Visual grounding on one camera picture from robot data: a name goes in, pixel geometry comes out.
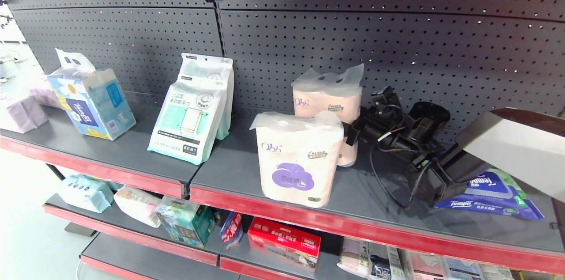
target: white wall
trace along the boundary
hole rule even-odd
[[[0,6],[0,15],[12,16],[12,13],[10,12],[8,5]],[[0,18],[0,24],[4,24],[4,23],[6,23],[6,19]],[[20,41],[26,41],[26,39],[22,35],[22,31],[20,31],[18,25],[16,25],[16,22],[12,20],[10,21],[10,24],[4,27],[4,29],[0,29],[0,41],[20,42]]]

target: purple cloud logo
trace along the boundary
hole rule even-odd
[[[312,175],[296,163],[279,164],[273,173],[273,182],[280,187],[294,187],[300,191],[308,191],[314,187]]]

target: green box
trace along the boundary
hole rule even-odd
[[[215,226],[208,206],[170,196],[163,196],[155,214],[171,238],[199,248],[204,248]]]

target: gray shelf surface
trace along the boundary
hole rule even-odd
[[[158,280],[238,280],[240,276],[105,234],[98,234],[82,255]]]
[[[124,214],[121,211],[121,209],[118,207],[118,205],[115,202],[113,202],[112,206],[108,207],[101,214],[91,212],[90,210],[78,208],[76,206],[69,205],[66,202],[64,202],[59,197],[59,195],[57,195],[57,194],[51,196],[50,199],[48,199],[45,202],[45,204],[50,205],[50,206],[54,206],[54,207],[57,207],[57,208],[60,208],[60,209],[63,209],[63,210],[67,210],[69,212],[76,213],[76,214],[79,214],[81,216],[92,218],[92,219],[98,220],[100,222],[111,224],[113,226],[121,227],[121,228],[124,228],[124,229],[127,229],[127,230],[138,232],[140,234],[151,236],[153,238],[158,238],[158,239],[161,239],[161,240],[165,240],[167,242],[173,242],[173,243],[176,243],[176,244],[181,244],[183,246],[194,248],[196,250],[203,250],[203,251],[206,251],[206,252],[210,252],[212,254],[219,254],[220,251],[222,250],[222,247],[224,246],[224,243],[222,242],[222,240],[218,236],[218,231],[219,231],[219,228],[220,228],[218,226],[216,226],[216,228],[214,228],[214,230],[212,231],[213,236],[210,237],[206,246],[204,248],[197,248],[195,246],[189,246],[189,245],[185,244],[184,242],[178,242],[176,240],[173,240],[171,238],[171,236],[169,236],[167,230],[165,230],[165,227],[163,227],[163,226],[161,226],[159,228],[153,228],[151,226],[143,224],[142,222],[139,222],[139,221],[129,217],[127,214]]]
[[[255,112],[235,117],[230,135],[212,151],[206,162],[192,179],[197,186],[229,195],[268,200],[281,206],[295,206],[267,199],[261,190],[259,160],[255,131],[249,131]],[[482,240],[523,250],[565,252],[559,231],[549,227],[555,222],[551,198],[533,187],[521,184],[531,201],[545,216],[542,220],[524,220],[488,213],[458,209],[430,208],[416,202],[409,212],[399,208],[377,183],[369,163],[369,147],[359,144],[355,165],[338,167],[335,173],[329,203],[321,209],[309,209],[339,217],[349,217],[363,222],[386,224],[423,235],[451,236],[468,240]],[[377,174],[382,178],[401,177],[405,164],[391,155],[375,152],[373,155]],[[406,202],[407,188],[399,188],[398,179],[385,179],[385,185],[398,199]]]
[[[130,102],[135,127],[115,141],[81,135],[65,111],[44,106],[49,121],[24,134],[2,130],[2,136],[27,145],[86,159],[93,163],[164,177],[182,183],[192,179],[199,166],[147,151],[161,107]]]

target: red product box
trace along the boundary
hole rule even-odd
[[[252,250],[314,272],[320,253],[319,236],[272,220],[255,217],[248,231]]]

